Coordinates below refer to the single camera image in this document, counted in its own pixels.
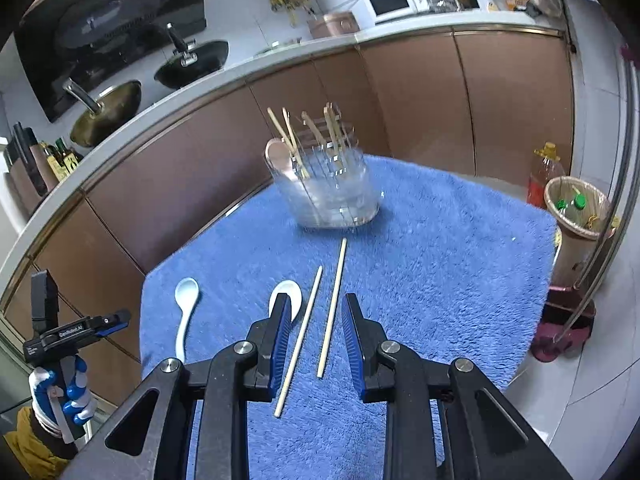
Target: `green bottle cap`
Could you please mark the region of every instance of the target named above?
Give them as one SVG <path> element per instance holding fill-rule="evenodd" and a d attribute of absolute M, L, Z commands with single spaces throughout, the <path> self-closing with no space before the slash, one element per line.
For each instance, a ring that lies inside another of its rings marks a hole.
<path fill-rule="evenodd" d="M 585 208 L 585 206 L 587 205 L 587 199 L 582 193 L 580 193 L 580 194 L 575 196 L 574 204 L 575 204 L 575 208 L 578 211 L 582 211 Z"/>

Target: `yellow sleeve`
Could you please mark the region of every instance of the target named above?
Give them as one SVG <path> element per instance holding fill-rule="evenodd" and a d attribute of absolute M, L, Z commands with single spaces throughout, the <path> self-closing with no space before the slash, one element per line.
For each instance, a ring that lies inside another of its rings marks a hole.
<path fill-rule="evenodd" d="M 33 433 L 31 408 L 18 412 L 16 431 L 4 436 L 24 470 L 33 480 L 53 480 L 58 478 L 68 460 L 55 456 Z"/>

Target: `metal bolt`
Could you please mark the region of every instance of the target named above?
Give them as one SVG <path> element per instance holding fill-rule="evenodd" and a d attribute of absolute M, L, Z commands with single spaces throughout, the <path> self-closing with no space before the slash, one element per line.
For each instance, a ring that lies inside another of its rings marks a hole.
<path fill-rule="evenodd" d="M 396 341 L 384 341 L 380 347 L 385 354 L 395 354 L 400 351 L 400 343 Z"/>
<path fill-rule="evenodd" d="M 234 352 L 240 355 L 248 354 L 253 349 L 254 344 L 250 341 L 240 341 L 234 345 Z"/>
<path fill-rule="evenodd" d="M 470 372 L 474 369 L 474 364 L 469 359 L 456 359 L 456 368 L 459 372 Z"/>
<path fill-rule="evenodd" d="M 165 374 L 175 372 L 180 367 L 180 361 L 175 357 L 169 357 L 160 363 L 160 369 Z"/>

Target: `hand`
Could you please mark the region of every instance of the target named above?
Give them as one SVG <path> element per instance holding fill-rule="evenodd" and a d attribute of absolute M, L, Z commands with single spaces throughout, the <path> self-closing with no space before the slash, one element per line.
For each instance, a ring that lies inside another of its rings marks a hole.
<path fill-rule="evenodd" d="M 67 415 L 73 415 L 74 422 L 82 426 L 94 416 L 97 402 L 86 387 L 86 363 L 80 356 L 75 359 L 76 372 L 66 389 L 66 396 L 70 400 L 62 406 L 62 410 Z M 51 407 L 51 399 L 63 397 L 62 389 L 53 384 L 55 381 L 56 373 L 41 367 L 35 368 L 29 375 L 33 412 L 38 422 L 48 433 L 62 437 Z"/>

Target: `trash bin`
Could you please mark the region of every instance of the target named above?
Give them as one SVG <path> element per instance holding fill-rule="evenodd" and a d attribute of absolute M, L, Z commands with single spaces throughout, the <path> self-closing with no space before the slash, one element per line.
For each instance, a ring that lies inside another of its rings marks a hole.
<path fill-rule="evenodd" d="M 559 200 L 571 202 L 576 189 L 587 199 L 584 217 L 592 220 L 589 228 L 569 221 L 556 208 Z M 554 266 L 551 285 L 573 286 L 596 247 L 600 231 L 604 228 L 610 207 L 609 199 L 588 182 L 572 176 L 559 176 L 546 184 L 545 204 L 562 231 L 562 246 Z"/>

